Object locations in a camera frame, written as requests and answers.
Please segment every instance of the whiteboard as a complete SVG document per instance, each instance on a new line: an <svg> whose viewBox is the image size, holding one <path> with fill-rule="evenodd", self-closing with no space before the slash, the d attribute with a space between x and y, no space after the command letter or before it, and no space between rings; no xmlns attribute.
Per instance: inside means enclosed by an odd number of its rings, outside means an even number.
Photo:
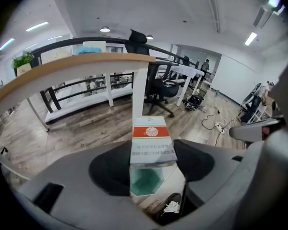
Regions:
<svg viewBox="0 0 288 230"><path fill-rule="evenodd" d="M259 76L256 72L222 55L211 87L241 104L258 80Z"/></svg>

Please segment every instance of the white desk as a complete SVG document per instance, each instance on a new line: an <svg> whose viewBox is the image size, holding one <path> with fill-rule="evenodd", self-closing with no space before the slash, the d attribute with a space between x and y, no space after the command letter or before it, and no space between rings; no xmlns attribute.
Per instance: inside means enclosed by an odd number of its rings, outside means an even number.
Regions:
<svg viewBox="0 0 288 230"><path fill-rule="evenodd" d="M167 66L160 66L159 68L160 69L166 69ZM188 67L188 66L185 66L185 65L182 65L182 64L179 64L179 66L172 66L171 67L171 71L175 71L175 72L178 73L177 76L176 76L176 80L178 79L179 74L187 76L187 79L186 79L186 81L184 83L184 86L183 86L182 92L180 94L180 97L179 97L179 99L178 99L178 101L176 103L176 106L180 106L181 101L182 101L182 99L184 97L184 94L186 93L187 88L189 86L190 80L192 78L194 78L197 74L199 75L199 78L197 80L195 88L194 88L194 90L192 92L192 94L195 94L195 91L196 91L196 89L198 87L198 84L199 84L202 76L204 75L204 73L202 71L200 71L199 69L195 69L193 67Z"/></svg>

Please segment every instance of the black cable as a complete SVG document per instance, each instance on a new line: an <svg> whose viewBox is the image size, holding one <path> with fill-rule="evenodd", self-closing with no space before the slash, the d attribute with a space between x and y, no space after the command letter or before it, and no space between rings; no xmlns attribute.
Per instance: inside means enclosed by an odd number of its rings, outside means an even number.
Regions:
<svg viewBox="0 0 288 230"><path fill-rule="evenodd" d="M216 115L216 114L218 114L218 113L215 113L215 114L213 114L213 115L208 115L206 119L203 119L203 120L202 120L202 126L203 126L205 129L212 130L212 129L215 128L215 126L214 126L213 128L207 128L205 125L203 125L203 121L208 120L208 117L209 117L209 116L214 116L214 115Z"/></svg>
<svg viewBox="0 0 288 230"><path fill-rule="evenodd" d="M203 108L204 108L205 106L207 106L207 105L210 106L210 107L212 107L212 108L216 108L215 106L212 106L212 105L209 105L209 104L204 105Z"/></svg>
<svg viewBox="0 0 288 230"><path fill-rule="evenodd" d="M216 144L217 144L217 139L219 139L220 135L221 135L221 132L219 133L218 137L216 138L215 146L216 146Z"/></svg>
<svg viewBox="0 0 288 230"><path fill-rule="evenodd" d="M229 123L227 123L227 124L224 126L223 129L225 129L225 128L226 128L232 121L234 121L238 116L239 116L239 115L237 115L237 116L235 116L233 119L231 119L231 120L229 121Z"/></svg>

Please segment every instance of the wooden floor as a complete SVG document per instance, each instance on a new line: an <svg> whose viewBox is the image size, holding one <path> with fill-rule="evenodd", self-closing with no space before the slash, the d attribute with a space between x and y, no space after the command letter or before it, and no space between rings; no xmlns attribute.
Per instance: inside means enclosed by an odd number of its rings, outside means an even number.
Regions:
<svg viewBox="0 0 288 230"><path fill-rule="evenodd" d="M216 96L210 91L202 102L204 111L188 111L183 104L177 107L177 98L170 98L169 107L175 114L174 118L158 106L154 107L153 115L165 117L172 139L187 139L217 147L243 149L243 143L232 139L228 130L232 126L240 125L235 118L239 107L223 96ZM30 97L34 107L42 118L45 118L47 109L39 94ZM214 127L215 122L224 123L221 115L215 114L217 110L211 106L218 106L222 116L230 124L224 135ZM150 105L144 104L145 115ZM213 115L204 121L208 130L201 121L207 115ZM0 149L6 147L9 160L27 170L37 174L55 160L85 149L90 149L101 144L130 140L132 138L132 100L130 97L114 101L114 107L102 104L62 119L51 124L49 132L44 132L34 117L26 101L23 101L4 125L0 135Z"/></svg>

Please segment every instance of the cable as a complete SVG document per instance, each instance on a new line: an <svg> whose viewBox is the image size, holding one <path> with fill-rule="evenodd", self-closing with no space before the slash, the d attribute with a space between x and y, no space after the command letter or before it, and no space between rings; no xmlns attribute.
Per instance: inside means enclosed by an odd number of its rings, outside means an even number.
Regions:
<svg viewBox="0 0 288 230"><path fill-rule="evenodd" d="M216 122L216 124L221 124L221 125L223 125L223 126L226 127L226 125L227 125L227 121L226 121L226 119L222 116L221 111L219 111L219 112L220 112L220 116L221 116L221 118L225 121L225 124L223 124L223 123L221 123L221 122Z"/></svg>
<svg viewBox="0 0 288 230"><path fill-rule="evenodd" d="M239 116L239 114L237 116L235 116L233 119L230 120L230 122L223 128L225 129L232 121L234 121L237 117Z"/></svg>
<svg viewBox="0 0 288 230"><path fill-rule="evenodd" d="M215 106L212 106L212 105L206 104L206 105L204 105L204 106L201 106L201 105L200 105L200 106L198 107L198 109L201 110L203 113L206 113L207 110L204 109L204 107L206 107L206 106L210 106L210 107L212 107L212 108L216 108Z"/></svg>
<svg viewBox="0 0 288 230"><path fill-rule="evenodd" d="M209 117L209 116L214 116L214 115L216 115L216 114L218 114L218 113L215 113L215 114L213 114L213 115L208 115L206 119L203 119L203 120L202 120L202 126L203 126L205 129L213 130L213 129L215 128L215 126L214 126L213 128L207 128L205 125L203 125L203 121L208 120L208 117Z"/></svg>
<svg viewBox="0 0 288 230"><path fill-rule="evenodd" d="M221 135L221 132L219 133L219 135L218 135L217 138L216 138L215 146L216 146L216 144L217 144L217 139L219 139L220 135Z"/></svg>

